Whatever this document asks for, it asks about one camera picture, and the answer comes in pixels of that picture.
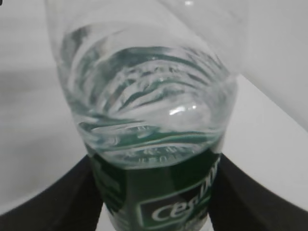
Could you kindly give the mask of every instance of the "white wall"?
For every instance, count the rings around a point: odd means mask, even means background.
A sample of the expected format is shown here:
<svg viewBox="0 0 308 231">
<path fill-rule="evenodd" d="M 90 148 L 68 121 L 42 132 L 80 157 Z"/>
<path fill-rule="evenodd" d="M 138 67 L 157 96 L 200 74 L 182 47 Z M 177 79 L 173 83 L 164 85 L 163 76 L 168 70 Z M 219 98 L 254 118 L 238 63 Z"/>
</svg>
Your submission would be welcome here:
<svg viewBox="0 0 308 231">
<path fill-rule="evenodd" d="M 57 81 L 44 14 L 42 0 L 0 7 L 0 214 L 86 153 Z"/>
<path fill-rule="evenodd" d="M 250 0 L 245 74 L 306 130 L 307 12 L 307 0 Z"/>
</svg>

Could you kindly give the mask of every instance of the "bottle label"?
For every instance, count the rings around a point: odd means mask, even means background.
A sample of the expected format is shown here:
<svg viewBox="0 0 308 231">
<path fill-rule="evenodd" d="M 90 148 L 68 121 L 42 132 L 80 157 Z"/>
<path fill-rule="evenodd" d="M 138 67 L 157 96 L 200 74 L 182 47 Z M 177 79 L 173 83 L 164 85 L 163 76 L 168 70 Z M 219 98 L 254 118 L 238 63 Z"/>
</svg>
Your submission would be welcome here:
<svg viewBox="0 0 308 231">
<path fill-rule="evenodd" d="M 219 154 L 208 149 L 173 166 L 120 169 L 87 148 L 117 231 L 194 231 L 206 222 Z"/>
</svg>

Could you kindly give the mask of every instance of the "black holder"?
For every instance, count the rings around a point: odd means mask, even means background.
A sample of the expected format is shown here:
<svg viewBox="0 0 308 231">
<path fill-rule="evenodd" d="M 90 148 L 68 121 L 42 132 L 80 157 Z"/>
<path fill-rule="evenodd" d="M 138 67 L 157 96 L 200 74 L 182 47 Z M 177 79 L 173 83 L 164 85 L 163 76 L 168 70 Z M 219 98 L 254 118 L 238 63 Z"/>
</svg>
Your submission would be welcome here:
<svg viewBox="0 0 308 231">
<path fill-rule="evenodd" d="M 85 156 L 50 188 L 0 216 L 0 231 L 95 231 L 102 205 Z M 215 231 L 308 231 L 307 211 L 265 189 L 224 155 L 209 214 Z"/>
</svg>

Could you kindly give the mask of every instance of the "water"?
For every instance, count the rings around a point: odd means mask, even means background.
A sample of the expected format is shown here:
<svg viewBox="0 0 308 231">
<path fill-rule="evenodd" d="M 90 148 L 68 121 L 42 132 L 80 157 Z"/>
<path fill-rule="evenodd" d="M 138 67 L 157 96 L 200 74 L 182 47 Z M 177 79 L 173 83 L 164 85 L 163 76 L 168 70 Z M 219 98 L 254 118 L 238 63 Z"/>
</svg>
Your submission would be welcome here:
<svg viewBox="0 0 308 231">
<path fill-rule="evenodd" d="M 123 168 L 168 166 L 223 134 L 236 84 L 206 43 L 140 25 L 63 39 L 60 81 L 87 146 Z"/>
</svg>

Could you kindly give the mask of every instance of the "clear plastic bottle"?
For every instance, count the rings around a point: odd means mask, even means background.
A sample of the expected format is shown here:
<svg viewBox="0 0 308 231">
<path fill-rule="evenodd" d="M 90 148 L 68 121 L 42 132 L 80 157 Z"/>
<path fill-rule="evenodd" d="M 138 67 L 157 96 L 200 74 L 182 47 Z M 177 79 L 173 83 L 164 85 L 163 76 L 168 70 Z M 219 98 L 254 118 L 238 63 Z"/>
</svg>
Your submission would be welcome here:
<svg viewBox="0 0 308 231">
<path fill-rule="evenodd" d="M 59 79 L 117 231 L 200 230 L 244 0 L 47 0 Z"/>
</svg>

